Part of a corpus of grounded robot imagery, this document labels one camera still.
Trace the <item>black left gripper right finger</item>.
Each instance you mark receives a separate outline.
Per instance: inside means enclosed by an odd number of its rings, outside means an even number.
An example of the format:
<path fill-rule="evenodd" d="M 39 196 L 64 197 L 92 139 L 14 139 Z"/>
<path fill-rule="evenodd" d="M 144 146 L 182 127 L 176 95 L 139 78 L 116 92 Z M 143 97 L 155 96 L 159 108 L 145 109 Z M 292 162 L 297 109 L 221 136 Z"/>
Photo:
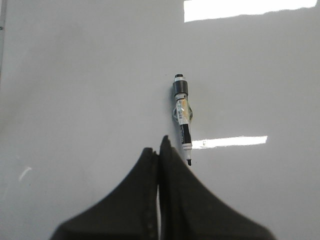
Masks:
<path fill-rule="evenodd" d="M 162 240 L 273 240 L 264 226 L 212 194 L 186 166 L 169 137 L 159 151 Z"/>

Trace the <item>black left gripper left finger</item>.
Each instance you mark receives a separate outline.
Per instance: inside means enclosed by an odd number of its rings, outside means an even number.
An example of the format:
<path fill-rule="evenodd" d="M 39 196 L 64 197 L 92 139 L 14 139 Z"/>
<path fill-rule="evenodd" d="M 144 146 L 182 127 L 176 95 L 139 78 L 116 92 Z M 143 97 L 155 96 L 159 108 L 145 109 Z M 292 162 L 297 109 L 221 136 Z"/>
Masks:
<path fill-rule="evenodd" d="M 123 181 L 104 199 L 66 220 L 52 240 L 156 240 L 158 155 L 143 149 Z"/>

